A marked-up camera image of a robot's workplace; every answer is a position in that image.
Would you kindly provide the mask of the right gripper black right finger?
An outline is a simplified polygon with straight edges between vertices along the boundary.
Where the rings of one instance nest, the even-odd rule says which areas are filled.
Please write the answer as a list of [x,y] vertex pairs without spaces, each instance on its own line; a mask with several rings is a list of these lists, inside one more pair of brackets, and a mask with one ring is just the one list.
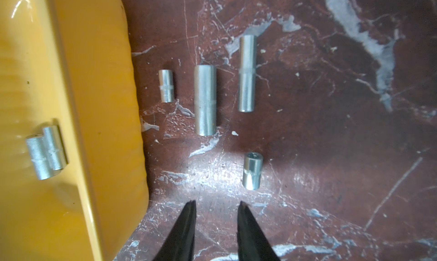
[[239,261],[280,261],[249,205],[243,201],[237,213],[237,244]]

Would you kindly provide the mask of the yellow plastic storage tray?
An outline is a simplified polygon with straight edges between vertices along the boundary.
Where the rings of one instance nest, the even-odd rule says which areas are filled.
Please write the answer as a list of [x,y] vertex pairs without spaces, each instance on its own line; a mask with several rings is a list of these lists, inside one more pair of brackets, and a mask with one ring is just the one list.
[[[26,138],[56,125],[39,180]],[[1,259],[111,261],[149,202],[121,0],[1,0]]]

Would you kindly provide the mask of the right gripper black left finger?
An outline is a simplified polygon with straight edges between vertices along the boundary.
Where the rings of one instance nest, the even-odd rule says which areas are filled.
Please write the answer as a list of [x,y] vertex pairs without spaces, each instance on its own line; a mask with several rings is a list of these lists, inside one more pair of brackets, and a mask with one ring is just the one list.
[[187,202],[154,261],[192,261],[195,245],[196,201]]

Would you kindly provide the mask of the short steel socket front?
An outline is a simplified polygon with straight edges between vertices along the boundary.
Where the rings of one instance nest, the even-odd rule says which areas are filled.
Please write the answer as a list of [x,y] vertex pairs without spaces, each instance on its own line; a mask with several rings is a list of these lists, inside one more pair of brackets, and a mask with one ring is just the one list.
[[260,187],[264,157],[257,152],[248,152],[244,157],[242,184],[248,190]]

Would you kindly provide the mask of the short steel socket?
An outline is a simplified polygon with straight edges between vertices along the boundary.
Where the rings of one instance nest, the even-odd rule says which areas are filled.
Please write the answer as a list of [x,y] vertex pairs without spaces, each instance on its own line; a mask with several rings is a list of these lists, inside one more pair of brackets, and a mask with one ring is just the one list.
[[242,184],[248,190],[260,187],[264,157],[257,152],[248,152],[244,157]]
[[159,89],[160,98],[163,103],[174,102],[174,80],[173,72],[168,69],[163,69],[159,74]]

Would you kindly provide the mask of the thin long steel socket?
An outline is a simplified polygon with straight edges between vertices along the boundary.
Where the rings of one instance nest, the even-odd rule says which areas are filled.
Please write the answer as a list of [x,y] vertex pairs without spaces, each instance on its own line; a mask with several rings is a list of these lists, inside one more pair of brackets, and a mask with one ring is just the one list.
[[240,37],[239,112],[254,111],[256,92],[257,37]]

